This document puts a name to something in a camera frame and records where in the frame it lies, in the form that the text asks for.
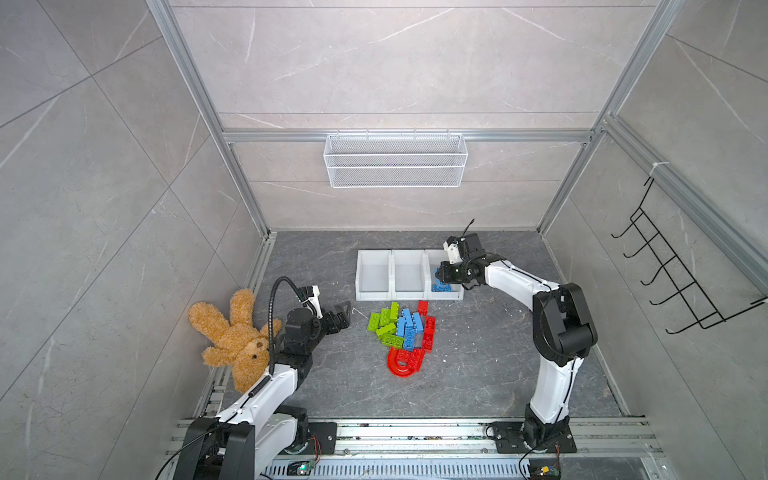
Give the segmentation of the small red lego brick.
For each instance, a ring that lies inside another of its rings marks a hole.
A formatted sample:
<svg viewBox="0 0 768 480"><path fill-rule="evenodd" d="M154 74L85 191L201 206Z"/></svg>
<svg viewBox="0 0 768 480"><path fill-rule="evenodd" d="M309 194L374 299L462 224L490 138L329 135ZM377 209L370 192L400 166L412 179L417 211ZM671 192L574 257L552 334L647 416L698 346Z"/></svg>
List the small red lego brick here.
<svg viewBox="0 0 768 480"><path fill-rule="evenodd" d="M428 315L428 302L426 300L420 300L418 302L417 311L420 316L425 317Z"/></svg>

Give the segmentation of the long red lego brick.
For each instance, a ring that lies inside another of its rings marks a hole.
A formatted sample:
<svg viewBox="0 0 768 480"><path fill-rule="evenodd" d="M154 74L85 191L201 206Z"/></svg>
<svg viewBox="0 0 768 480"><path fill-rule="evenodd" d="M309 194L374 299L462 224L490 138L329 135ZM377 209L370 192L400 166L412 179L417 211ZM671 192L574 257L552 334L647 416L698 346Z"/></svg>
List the long red lego brick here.
<svg viewBox="0 0 768 480"><path fill-rule="evenodd" d="M422 338L422 348L427 352L431 352L433 350L435 330L436 330L436 319L434 317L427 316L424 323L424 331L423 331L423 338Z"/></svg>

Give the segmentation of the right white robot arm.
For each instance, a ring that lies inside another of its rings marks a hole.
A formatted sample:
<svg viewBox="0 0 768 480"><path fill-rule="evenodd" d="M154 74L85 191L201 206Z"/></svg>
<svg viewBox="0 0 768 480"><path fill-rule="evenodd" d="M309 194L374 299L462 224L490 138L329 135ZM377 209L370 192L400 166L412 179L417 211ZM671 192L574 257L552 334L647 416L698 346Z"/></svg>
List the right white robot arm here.
<svg viewBox="0 0 768 480"><path fill-rule="evenodd" d="M448 259L437 269L438 280L466 290L487 285L531 311L532 339L540 365L522 435L527 448L548 448L569 426L576 375L598 341L583 290L575 283L544 280L486 252L476 233L450 236L443 248Z"/></svg>

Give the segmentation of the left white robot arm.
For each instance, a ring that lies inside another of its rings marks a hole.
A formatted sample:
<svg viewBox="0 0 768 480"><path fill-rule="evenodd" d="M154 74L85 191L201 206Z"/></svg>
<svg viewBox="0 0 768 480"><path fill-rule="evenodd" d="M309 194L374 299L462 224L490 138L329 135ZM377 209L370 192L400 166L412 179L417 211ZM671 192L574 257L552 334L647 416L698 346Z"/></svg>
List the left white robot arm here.
<svg viewBox="0 0 768 480"><path fill-rule="evenodd" d="M255 479L282 453L309 454L298 472L309 474L322 455L305 408L290 406L307 378L312 352L327 335L350 325L352 306L342 302L325 309L316 285L299 287L286 276L274 287L288 285L299 305L285 320L274 316L257 329L253 323L255 294L237 291L227 315L213 304L193 304L191 326L211 341L202 354L208 366L230 367L241 396L214 417L200 417L188 427L182 446L168 462L176 479Z"/></svg>

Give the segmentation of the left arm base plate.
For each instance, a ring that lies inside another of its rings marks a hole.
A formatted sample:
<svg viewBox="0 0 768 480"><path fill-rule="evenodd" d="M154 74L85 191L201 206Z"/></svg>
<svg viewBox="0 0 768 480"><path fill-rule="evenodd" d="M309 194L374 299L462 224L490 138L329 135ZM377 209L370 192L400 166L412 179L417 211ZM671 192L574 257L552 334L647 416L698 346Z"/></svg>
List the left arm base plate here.
<svg viewBox="0 0 768 480"><path fill-rule="evenodd" d="M283 450L288 455L333 455L337 443L336 422L310 422L300 426L294 442Z"/></svg>

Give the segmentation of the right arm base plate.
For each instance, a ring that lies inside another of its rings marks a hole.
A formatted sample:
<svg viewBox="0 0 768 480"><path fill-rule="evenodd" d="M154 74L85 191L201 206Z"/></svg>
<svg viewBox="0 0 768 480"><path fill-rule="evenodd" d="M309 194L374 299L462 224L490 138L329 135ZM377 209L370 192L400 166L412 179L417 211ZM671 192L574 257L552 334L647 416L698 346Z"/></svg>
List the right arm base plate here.
<svg viewBox="0 0 768 480"><path fill-rule="evenodd" d="M492 422L486 435L499 454L576 453L577 446L567 421L534 426L528 421Z"/></svg>

